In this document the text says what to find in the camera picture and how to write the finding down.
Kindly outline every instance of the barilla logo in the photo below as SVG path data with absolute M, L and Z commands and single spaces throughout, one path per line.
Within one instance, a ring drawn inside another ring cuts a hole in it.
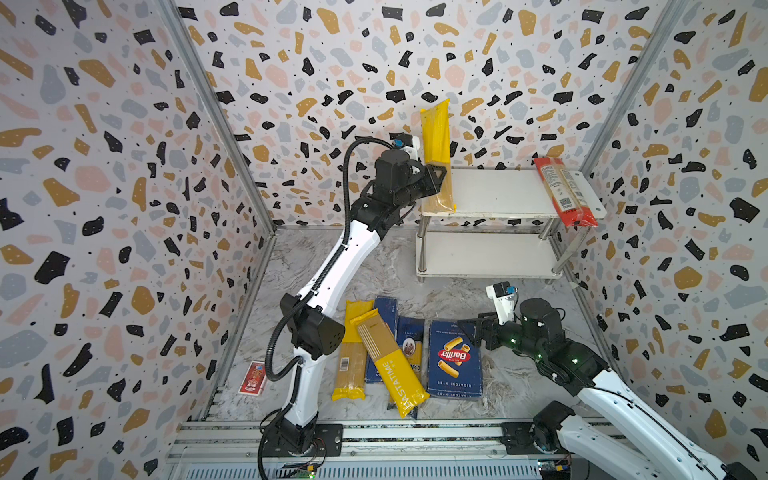
M 440 350 L 438 356 L 446 362 L 466 362 L 471 359 L 469 353 L 459 349 Z

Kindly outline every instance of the metal shelf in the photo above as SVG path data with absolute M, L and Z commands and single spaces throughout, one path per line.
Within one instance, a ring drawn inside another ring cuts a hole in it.
M 606 210 L 584 175 L 570 170 L 576 184 L 587 199 L 596 219 L 603 219 Z M 451 169 L 453 203 L 456 212 L 428 211 L 427 217 L 494 217 L 494 218 L 557 218 L 537 170 L 478 170 Z
M 597 194 L 577 170 L 570 170 L 595 219 L 607 211 Z M 455 212 L 438 212 L 422 204 L 422 218 L 416 234 L 416 275 L 474 278 L 542 278 L 562 276 L 564 262 L 573 255 L 589 233 L 579 234 L 558 259 L 549 236 L 559 221 L 544 182 L 537 170 L 451 170 Z M 431 232 L 431 217 L 541 218 L 546 224 L 538 233 L 486 233 L 483 230 Z
M 419 276 L 462 276 L 470 278 L 544 278 L 558 262 L 549 239 L 537 233 L 429 232 L 426 272 Z M 416 235 L 416 265 L 422 239 Z

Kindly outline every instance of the marble floor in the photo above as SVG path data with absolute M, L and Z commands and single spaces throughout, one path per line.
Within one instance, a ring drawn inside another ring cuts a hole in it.
M 263 360 L 272 329 L 280 320 L 280 298 L 295 293 L 309 281 L 340 235 L 340 230 L 280 230 L 256 302 L 243 332 L 243 338 L 223 386 L 210 421 L 259 421 L 283 405 L 289 377 L 268 382 L 258 397 L 238 393 L 251 360 Z M 485 287 L 496 279 L 428 278 L 419 283 L 415 276 L 414 230 L 393 230 L 362 264 L 346 290 L 346 300 L 373 300 L 377 295 L 398 300 L 399 314 L 415 318 L 464 319 L 480 312 L 493 311 Z M 540 297 L 552 306 L 565 309 L 563 327 L 569 338 L 597 351 L 587 323 L 563 277 L 552 285 L 544 280 L 511 280 L 522 300 Z M 346 302 L 339 305 L 343 318 Z M 331 400 L 338 365 L 338 350 L 326 362 L 323 386 L 319 392 L 319 417 L 323 420 L 399 419 L 397 410 L 386 410 L 389 394 L 384 385 L 366 385 L 365 400 Z M 292 356 L 290 337 L 285 329 L 277 344 L 276 368 Z M 573 406 L 577 413 L 593 416 L 589 407 L 575 401 L 564 389 L 540 376 L 530 359 L 516 356 L 510 349 L 482 350 L 484 395 L 479 400 L 430 398 L 419 407 L 419 419 L 513 419 L 531 418 L 551 400 Z M 425 383 L 426 374 L 422 375 Z

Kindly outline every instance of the patterned wall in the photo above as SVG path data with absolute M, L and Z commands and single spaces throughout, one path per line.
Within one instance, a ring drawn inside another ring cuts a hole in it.
M 149 2 L 0 3 L 0 476 L 156 478 L 260 247 Z
M 178 2 L 273 218 L 302 225 L 343 221 L 355 136 L 420 134 L 444 98 L 456 167 L 578 167 L 665 3 Z M 380 150 L 353 158 L 353 193 Z
M 575 257 L 614 358 L 682 432 L 768 473 L 768 2 L 691 2 L 594 170 Z

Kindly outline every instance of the white shelf board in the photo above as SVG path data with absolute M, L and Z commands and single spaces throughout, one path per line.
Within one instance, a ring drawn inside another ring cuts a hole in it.
M 416 236 L 416 274 L 471 278 L 560 278 L 547 240 L 536 233 L 427 232 L 426 273 L 418 273 L 422 240 Z
M 607 211 L 584 175 L 571 170 L 576 184 L 598 220 Z M 556 218 L 538 170 L 479 170 L 452 168 L 451 182 L 456 212 L 425 211 L 427 217 Z

